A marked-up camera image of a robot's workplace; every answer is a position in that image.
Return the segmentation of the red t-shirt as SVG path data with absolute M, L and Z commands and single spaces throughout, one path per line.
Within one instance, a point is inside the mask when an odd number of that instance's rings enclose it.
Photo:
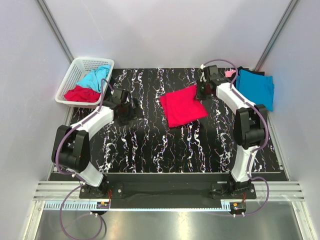
M 196 91 L 196 85 L 192 85 L 159 98 L 169 128 L 183 126 L 208 116 L 205 107 L 195 99 Z

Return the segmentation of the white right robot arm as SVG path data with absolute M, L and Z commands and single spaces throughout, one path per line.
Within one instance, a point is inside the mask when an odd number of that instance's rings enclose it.
M 195 99 L 204 101 L 211 96 L 216 97 L 234 113 L 233 138 L 237 152 L 227 192 L 236 199 L 245 192 L 243 183 L 251 180 L 252 163 L 257 151 L 268 143 L 267 108 L 243 96 L 228 78 L 219 73 L 216 65 L 201 65 L 200 69 Z

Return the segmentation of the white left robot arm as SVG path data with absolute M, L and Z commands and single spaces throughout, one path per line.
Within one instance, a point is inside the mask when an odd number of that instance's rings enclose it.
M 143 117 L 138 99 L 127 90 L 116 88 L 83 120 L 58 127 L 51 160 L 60 174 L 78 177 L 91 186 L 90 192 L 95 197 L 103 198 L 108 186 L 103 182 L 104 175 L 91 163 L 90 140 L 104 126 L 114 123 L 125 126 Z

